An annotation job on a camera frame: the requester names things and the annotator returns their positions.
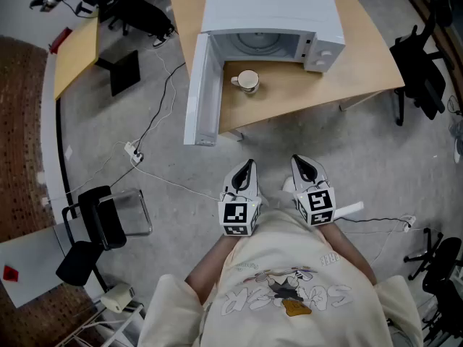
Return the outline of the red flat object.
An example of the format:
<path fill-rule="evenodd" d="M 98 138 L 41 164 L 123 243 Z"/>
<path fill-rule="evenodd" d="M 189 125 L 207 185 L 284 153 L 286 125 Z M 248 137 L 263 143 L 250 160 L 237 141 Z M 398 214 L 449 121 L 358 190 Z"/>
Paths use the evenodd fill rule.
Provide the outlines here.
<path fill-rule="evenodd" d="M 52 41 L 51 44 L 48 45 L 49 53 L 57 54 L 60 45 L 66 40 L 66 38 L 73 32 L 72 29 L 66 27 L 64 28 Z"/>

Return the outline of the cream power adapter box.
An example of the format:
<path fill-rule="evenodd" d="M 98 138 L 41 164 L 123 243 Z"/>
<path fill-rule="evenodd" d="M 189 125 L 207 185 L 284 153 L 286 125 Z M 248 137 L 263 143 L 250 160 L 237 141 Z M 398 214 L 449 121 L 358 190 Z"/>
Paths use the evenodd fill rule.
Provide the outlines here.
<path fill-rule="evenodd" d="M 101 296 L 101 303 L 105 308 L 115 313 L 122 313 L 134 298 L 133 287 L 127 283 L 120 283 Z"/>

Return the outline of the black office chair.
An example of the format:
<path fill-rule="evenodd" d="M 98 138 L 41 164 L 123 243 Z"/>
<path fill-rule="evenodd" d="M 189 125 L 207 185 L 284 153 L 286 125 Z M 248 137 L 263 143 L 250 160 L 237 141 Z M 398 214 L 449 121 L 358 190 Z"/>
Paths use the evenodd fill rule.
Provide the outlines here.
<path fill-rule="evenodd" d="M 423 252 L 415 252 L 404 257 L 403 262 L 419 262 L 415 272 L 408 275 L 414 280 L 420 273 L 422 290 L 436 298 L 436 312 L 429 319 L 423 319 L 423 330 L 428 334 L 424 343 L 431 344 L 442 335 L 463 339 L 463 296 L 460 296 L 451 275 L 456 267 L 463 269 L 463 257 L 459 257 L 463 240 L 457 237 L 445 238 L 439 231 L 437 240 L 432 240 L 430 228 L 424 228 L 426 246 Z"/>
<path fill-rule="evenodd" d="M 175 28 L 166 14 L 146 0 L 112 0 L 98 6 L 101 21 L 115 17 L 154 38 L 173 35 Z"/>
<path fill-rule="evenodd" d="M 411 98 L 415 106 L 421 108 L 430 120 L 446 109 L 442 102 L 446 82 L 434 63 L 436 59 L 444 57 L 443 52 L 438 50 L 426 53 L 424 51 L 424 46 L 435 26 L 436 13 L 431 12 L 419 35 L 417 26 L 414 26 L 409 35 L 396 38 L 394 45 L 390 47 L 391 55 L 404 81 L 404 86 L 394 90 L 399 98 L 399 116 L 396 119 L 398 126 L 402 126 L 404 122 L 404 99 L 406 97 Z"/>

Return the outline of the white flat bar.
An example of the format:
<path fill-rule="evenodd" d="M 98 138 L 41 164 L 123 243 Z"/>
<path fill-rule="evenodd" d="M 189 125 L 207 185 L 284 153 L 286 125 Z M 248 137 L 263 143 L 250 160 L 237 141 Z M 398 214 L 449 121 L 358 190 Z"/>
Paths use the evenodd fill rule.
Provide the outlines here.
<path fill-rule="evenodd" d="M 344 216 L 351 215 L 351 214 L 356 213 L 356 212 L 359 212 L 359 211 L 361 211 L 363 209 L 364 209 L 364 203 L 362 201 L 356 202 L 356 203 L 354 203 L 352 205 L 348 205 L 348 206 L 345 206 L 345 207 L 338 208 L 338 209 L 336 209 L 336 211 L 334 213 L 334 220 L 336 220 L 338 218 L 342 218 Z"/>

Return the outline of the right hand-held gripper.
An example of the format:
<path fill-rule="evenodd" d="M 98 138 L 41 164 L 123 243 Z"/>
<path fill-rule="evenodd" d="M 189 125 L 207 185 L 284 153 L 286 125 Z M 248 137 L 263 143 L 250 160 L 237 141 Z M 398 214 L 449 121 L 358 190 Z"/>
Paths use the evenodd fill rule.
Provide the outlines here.
<path fill-rule="evenodd" d="M 336 200 L 324 167 L 315 160 L 294 154 L 291 158 L 297 209 L 308 227 L 334 220 Z"/>

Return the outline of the white metal rack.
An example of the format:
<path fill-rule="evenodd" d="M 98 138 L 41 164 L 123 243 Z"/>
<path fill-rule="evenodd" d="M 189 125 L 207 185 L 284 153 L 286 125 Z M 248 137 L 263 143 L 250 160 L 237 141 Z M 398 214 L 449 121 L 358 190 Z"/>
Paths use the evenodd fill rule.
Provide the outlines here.
<path fill-rule="evenodd" d="M 143 304 L 136 301 L 121 314 L 103 307 L 54 347 L 136 347 L 143 313 Z"/>

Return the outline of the black metal-frame chair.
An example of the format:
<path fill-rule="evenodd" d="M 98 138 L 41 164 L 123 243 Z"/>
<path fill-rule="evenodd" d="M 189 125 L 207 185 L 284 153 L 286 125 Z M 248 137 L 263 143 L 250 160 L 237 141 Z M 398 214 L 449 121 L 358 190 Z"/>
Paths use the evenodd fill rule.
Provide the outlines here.
<path fill-rule="evenodd" d="M 117 210 L 117 202 L 137 202 L 145 216 L 147 228 L 144 231 L 128 233 L 124 231 Z M 75 240 L 67 220 L 67 213 L 79 209 L 89 239 Z M 144 196 L 139 189 L 126 189 L 113 193 L 111 187 L 90 189 L 79 195 L 77 203 L 62 210 L 64 227 L 71 248 L 56 270 L 56 275 L 71 286 L 84 286 L 90 274 L 97 270 L 97 261 L 103 252 L 122 248 L 128 238 L 150 236 L 153 233 Z"/>

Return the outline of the black desk base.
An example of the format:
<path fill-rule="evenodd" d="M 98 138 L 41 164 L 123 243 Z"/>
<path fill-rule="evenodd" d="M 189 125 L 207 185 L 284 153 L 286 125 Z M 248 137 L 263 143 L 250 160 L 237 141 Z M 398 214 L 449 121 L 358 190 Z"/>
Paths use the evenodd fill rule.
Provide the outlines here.
<path fill-rule="evenodd" d="M 95 65 L 109 71 L 111 95 L 113 97 L 140 81 L 138 50 L 129 52 L 114 63 L 99 58 Z"/>

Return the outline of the small wooden desk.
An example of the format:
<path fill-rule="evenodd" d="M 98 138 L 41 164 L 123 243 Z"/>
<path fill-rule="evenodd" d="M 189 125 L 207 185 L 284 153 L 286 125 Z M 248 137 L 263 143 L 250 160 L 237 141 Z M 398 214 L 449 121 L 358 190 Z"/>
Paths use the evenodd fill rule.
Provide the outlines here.
<path fill-rule="evenodd" d="M 98 18 L 91 17 L 73 30 L 59 46 L 55 61 L 54 99 L 98 60 Z"/>

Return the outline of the white microwave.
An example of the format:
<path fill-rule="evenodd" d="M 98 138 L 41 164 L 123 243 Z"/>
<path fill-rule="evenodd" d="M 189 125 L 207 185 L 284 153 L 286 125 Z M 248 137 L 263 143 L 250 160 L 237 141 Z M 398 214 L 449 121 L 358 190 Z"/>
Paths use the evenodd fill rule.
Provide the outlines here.
<path fill-rule="evenodd" d="M 216 144 L 226 62 L 294 62 L 307 72 L 325 73 L 344 47 L 334 0 L 205 0 L 184 143 Z"/>

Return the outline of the white table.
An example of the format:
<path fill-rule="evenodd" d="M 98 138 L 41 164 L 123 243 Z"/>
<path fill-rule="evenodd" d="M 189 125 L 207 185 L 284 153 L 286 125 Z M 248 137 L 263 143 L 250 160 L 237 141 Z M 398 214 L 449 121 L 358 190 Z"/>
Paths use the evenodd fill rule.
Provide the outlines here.
<path fill-rule="evenodd" d="M 63 224 L 0 243 L 0 271 L 18 272 L 16 281 L 0 280 L 15 308 L 61 285 L 56 271 L 70 249 Z"/>

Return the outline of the small white power strip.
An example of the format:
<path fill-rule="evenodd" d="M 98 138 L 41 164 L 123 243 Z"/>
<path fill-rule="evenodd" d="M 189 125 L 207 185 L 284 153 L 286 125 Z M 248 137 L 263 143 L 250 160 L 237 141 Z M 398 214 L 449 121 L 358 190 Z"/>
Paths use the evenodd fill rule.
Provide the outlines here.
<path fill-rule="evenodd" d="M 408 233 L 417 219 L 414 215 L 403 215 L 399 220 L 402 223 L 402 231 Z"/>

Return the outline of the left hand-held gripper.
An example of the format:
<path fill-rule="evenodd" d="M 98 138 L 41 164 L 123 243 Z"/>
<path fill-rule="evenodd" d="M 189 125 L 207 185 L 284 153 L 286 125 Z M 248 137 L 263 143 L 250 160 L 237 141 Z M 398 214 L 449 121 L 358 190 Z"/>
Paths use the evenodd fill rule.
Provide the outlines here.
<path fill-rule="evenodd" d="M 219 223 L 225 236 L 251 236 L 260 215 L 257 165 L 254 160 L 245 162 L 226 175 L 218 201 Z"/>

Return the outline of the white ceramic mug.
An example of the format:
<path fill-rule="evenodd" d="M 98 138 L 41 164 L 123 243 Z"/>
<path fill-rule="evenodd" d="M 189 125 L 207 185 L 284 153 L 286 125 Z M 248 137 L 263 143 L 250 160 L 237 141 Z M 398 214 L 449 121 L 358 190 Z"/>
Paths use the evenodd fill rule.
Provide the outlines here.
<path fill-rule="evenodd" d="M 232 77 L 231 83 L 244 93 L 254 94 L 259 88 L 260 79 L 257 72 L 248 69 Z"/>

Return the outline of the person's cream printed shirt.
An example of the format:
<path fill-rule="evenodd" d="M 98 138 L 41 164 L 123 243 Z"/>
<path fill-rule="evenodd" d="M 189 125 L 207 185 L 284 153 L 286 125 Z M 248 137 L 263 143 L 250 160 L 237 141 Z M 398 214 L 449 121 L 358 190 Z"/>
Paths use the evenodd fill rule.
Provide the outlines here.
<path fill-rule="evenodd" d="M 259 217 L 204 305 L 184 280 L 160 277 L 138 347 L 423 347 L 405 279 L 373 286 L 295 209 Z"/>

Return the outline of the person's left forearm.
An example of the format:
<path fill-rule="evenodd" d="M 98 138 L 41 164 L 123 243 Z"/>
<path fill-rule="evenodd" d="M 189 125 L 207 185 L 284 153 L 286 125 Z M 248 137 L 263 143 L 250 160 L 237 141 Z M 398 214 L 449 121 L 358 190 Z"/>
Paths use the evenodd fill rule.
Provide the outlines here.
<path fill-rule="evenodd" d="M 226 258 L 239 240 L 238 236 L 222 235 L 185 278 L 185 283 L 196 293 L 202 305 L 218 282 Z"/>

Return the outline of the person's right forearm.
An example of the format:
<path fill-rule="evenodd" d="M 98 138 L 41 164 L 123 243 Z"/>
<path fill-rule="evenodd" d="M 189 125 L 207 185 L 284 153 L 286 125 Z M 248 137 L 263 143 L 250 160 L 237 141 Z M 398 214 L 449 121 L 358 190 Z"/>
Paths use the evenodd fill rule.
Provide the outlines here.
<path fill-rule="evenodd" d="M 368 261 L 335 223 L 321 225 L 318 229 L 335 252 L 362 272 L 373 286 L 377 284 L 376 276 Z"/>

